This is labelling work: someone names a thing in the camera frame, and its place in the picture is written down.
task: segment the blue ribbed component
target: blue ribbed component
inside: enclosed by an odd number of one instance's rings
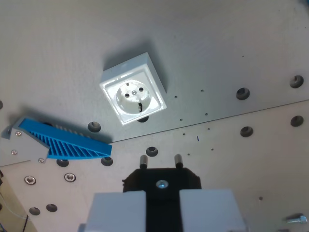
[[[108,157],[112,146],[71,132],[26,118],[20,125],[33,136],[47,144],[48,158],[62,160],[84,160]]]

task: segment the white block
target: white block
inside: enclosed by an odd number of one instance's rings
[[[167,107],[148,53],[105,70],[100,87],[123,125]]]
[[[180,190],[183,232],[245,232],[230,190]]]

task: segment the hole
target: hole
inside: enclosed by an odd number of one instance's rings
[[[155,148],[154,146],[150,146],[149,148],[146,149],[146,155],[150,157],[155,157],[158,154],[158,149]]]
[[[291,119],[291,125],[292,127],[299,127],[301,124],[303,124],[304,118],[302,116],[295,116]]]
[[[46,209],[49,211],[49,212],[56,212],[58,210],[58,207],[54,204],[48,204],[46,206]]]
[[[249,96],[250,91],[247,88],[240,88],[236,93],[236,97],[239,100],[246,100]]]
[[[32,215],[37,216],[37,215],[39,215],[41,213],[41,211],[38,208],[36,208],[36,207],[32,207],[32,208],[29,209],[29,213],[31,213]]]
[[[98,133],[101,130],[101,125],[98,122],[90,122],[88,124],[88,130],[92,133]]]
[[[139,119],[139,120],[137,120],[137,121],[138,121],[138,122],[147,122],[148,119],[149,119],[149,116],[143,117],[143,118],[141,118],[141,119]]]
[[[242,137],[249,137],[253,134],[253,128],[252,127],[244,127],[240,130],[240,135]]]
[[[106,166],[106,167],[109,167],[113,164],[113,160],[111,157],[104,157],[101,159],[101,163]]]
[[[300,75],[295,76],[292,80],[290,80],[290,86],[292,88],[299,88],[303,85],[304,78]]]
[[[60,167],[67,167],[69,165],[69,161],[67,159],[57,159],[57,164],[60,166]]]

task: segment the black component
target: black component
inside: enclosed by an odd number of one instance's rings
[[[158,188],[159,180],[168,187]],[[187,168],[137,169],[123,182],[123,192],[146,192],[147,232],[182,232],[179,191],[202,188],[200,178]]]
[[[148,119],[149,119],[149,116],[143,117],[143,118],[141,118],[141,119],[139,119],[139,120],[137,120],[137,121],[138,121],[138,122],[147,122]]]
[[[60,167],[67,167],[69,165],[69,161],[67,159],[57,159],[57,164],[60,166]]]

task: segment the white electrical outlet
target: white electrical outlet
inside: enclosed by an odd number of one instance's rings
[[[100,87],[123,125],[167,107],[165,90],[147,52],[105,70]]]

